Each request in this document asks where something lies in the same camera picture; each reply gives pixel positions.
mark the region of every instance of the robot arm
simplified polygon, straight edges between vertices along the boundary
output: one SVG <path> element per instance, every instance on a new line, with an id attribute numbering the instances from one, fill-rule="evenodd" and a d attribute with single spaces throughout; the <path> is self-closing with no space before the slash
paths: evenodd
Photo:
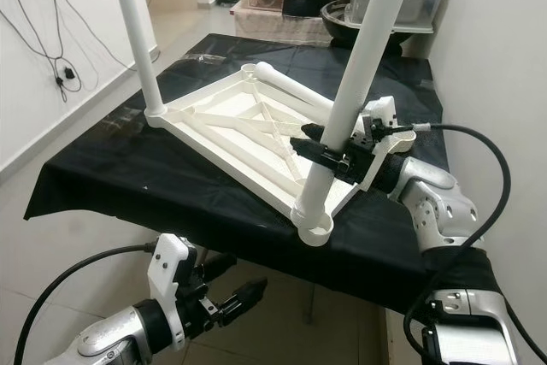
<path id="1" fill-rule="evenodd" d="M 342 153 L 319 143 L 322 127 L 316 125 L 303 127 L 311 139 L 292 138 L 291 144 L 298 155 L 330 168 L 338 179 L 364 189 L 368 185 L 363 187 L 363 181 L 372 181 L 374 188 L 403 204 L 412 217 L 426 269 L 433 274 L 479 229 L 476 207 L 454 176 L 413 157 L 384 154 L 371 179 L 371 165 L 379 160 L 374 148 L 389 129 L 379 116 L 363 116 L 363 125 L 364 132 L 355 132 Z M 444 276 L 420 319 L 425 324 L 424 347 L 438 362 L 518 365 L 505 300 L 482 238 Z"/>
<path id="2" fill-rule="evenodd" d="M 251 281 L 222 304 L 207 298 L 208 283 L 236 263 L 228 254 L 195 266 L 197 251 L 185 238 L 162 234 L 150 262 L 151 299 L 87 327 L 68 349 L 45 365 L 118 365 L 152 362 L 171 346 L 179 350 L 187 339 L 224 327 L 254 307 L 267 285 Z"/>

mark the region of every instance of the black tablecloth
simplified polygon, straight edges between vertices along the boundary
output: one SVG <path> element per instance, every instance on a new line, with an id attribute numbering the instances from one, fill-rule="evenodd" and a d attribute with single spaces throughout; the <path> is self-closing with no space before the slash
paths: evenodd
<path id="1" fill-rule="evenodd" d="M 168 102 L 265 61 L 334 99 L 349 51 L 209 35 L 159 77 Z M 400 124 L 440 121 L 425 60 L 388 57 L 369 99 L 395 97 Z M 323 247 L 303 244 L 277 211 L 162 129 L 147 126 L 141 93 L 43 166 L 25 218 L 68 209 L 113 215 L 184 235 L 218 251 L 403 312 L 425 281 L 408 211 L 385 195 L 357 194 L 334 218 Z M 447 168 L 442 134 L 419 138 L 413 156 Z"/>

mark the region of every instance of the tiled floor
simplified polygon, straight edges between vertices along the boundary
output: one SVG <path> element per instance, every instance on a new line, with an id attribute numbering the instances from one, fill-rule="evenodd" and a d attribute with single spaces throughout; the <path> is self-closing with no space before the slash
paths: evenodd
<path id="1" fill-rule="evenodd" d="M 210 32 L 234 34 L 228 9 L 153 18 L 163 70 Z M 117 105 L 138 89 L 129 78 L 112 101 Z M 43 161 L 111 109 L 99 105 L 66 131 L 18 175 L 0 188 L 0 365 L 13 363 L 17 335 L 36 297 L 64 268 L 100 250 L 137 244 L 151 230 L 85 211 L 22 221 Z M 146 297 L 146 256 L 113 258 L 74 276 L 44 307 L 32 329 L 25 364 L 35 365 L 66 349 L 75 335 L 100 317 Z M 212 286 L 220 302 L 247 280 L 267 276 L 264 299 L 231 326 L 215 329 L 182 352 L 161 353 L 154 365 L 380 364 L 376 307 L 317 287 L 314 321 L 303 323 L 309 284 L 248 262 L 240 262 Z"/>

